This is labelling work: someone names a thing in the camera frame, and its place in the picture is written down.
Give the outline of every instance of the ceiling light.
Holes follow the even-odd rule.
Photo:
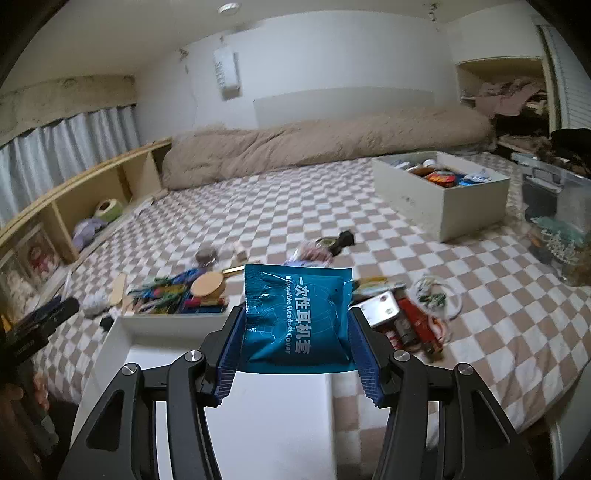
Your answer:
[[[234,15],[240,9],[240,4],[232,2],[231,4],[222,5],[217,9],[217,13],[220,15]]]

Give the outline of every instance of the checkered bedsheet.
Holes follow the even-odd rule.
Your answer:
[[[575,381],[591,355],[589,289],[562,285],[522,242],[520,176],[492,154],[470,158],[511,176],[508,219],[474,236],[436,242],[376,196],[371,161],[302,167],[172,192],[127,223],[73,274],[80,301],[110,289],[119,272],[128,284],[180,273],[201,244],[229,263],[232,242],[251,261],[282,263],[303,239],[355,231],[357,245],[335,259],[355,277],[386,275],[410,283],[424,272],[443,277],[463,294],[461,315],[438,365],[471,363],[517,428],[531,424]],[[242,278],[229,279],[233,303]],[[98,319],[72,317],[37,357],[50,390],[78,402],[100,351]],[[388,412],[363,395],[356,372],[333,374],[335,449],[339,477],[371,475]],[[437,430],[430,408],[429,437]]]

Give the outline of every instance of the wooden headboard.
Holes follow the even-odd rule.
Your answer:
[[[433,106],[434,93],[393,87],[341,87],[283,93],[253,101],[259,128],[302,120],[353,118],[409,106]]]

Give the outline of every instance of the white cardboard box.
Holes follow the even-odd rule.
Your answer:
[[[227,314],[119,317],[103,343],[80,402],[72,443],[119,369],[143,370],[174,362],[198,349]],[[160,480],[173,480],[166,402],[156,402]],[[262,375],[236,372],[222,405],[205,408],[217,464],[224,479],[336,478],[330,375]]]
[[[458,173],[483,169],[487,183],[444,188],[400,168],[402,162],[419,164],[428,158]],[[375,191],[391,207],[421,225],[438,241],[466,235],[505,216],[509,177],[474,162],[439,151],[386,155],[374,158]]]

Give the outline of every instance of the blue packet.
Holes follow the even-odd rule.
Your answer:
[[[247,264],[246,329],[238,370],[316,374],[354,370],[347,336],[350,268]]]

